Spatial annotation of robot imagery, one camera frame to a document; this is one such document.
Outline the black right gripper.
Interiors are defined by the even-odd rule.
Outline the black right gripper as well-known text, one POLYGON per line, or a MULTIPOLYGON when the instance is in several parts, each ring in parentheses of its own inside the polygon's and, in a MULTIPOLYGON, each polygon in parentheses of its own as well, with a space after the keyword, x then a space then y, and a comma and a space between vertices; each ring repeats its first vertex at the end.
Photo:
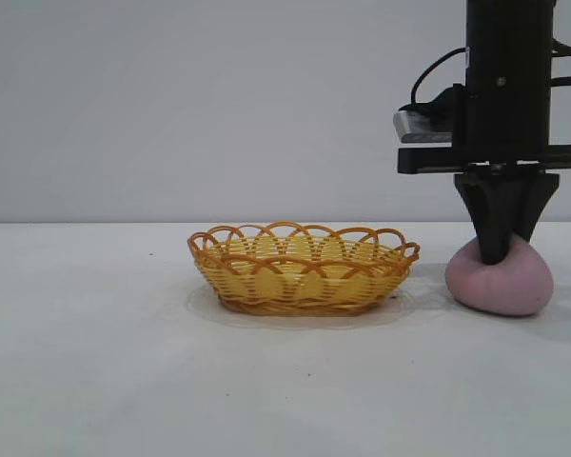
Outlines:
POLYGON ((571 87, 571 76, 552 75, 554 55, 571 56, 570 46, 553 39, 554 8, 552 1, 467 2, 464 83, 431 102, 412 99, 398 112, 401 174, 457 172, 484 162, 544 167, 524 168, 521 187, 490 167, 454 176, 486 265, 506 257, 512 231, 531 239, 560 186, 560 176, 545 168, 571 169, 571 145, 549 140, 551 90, 571 87))

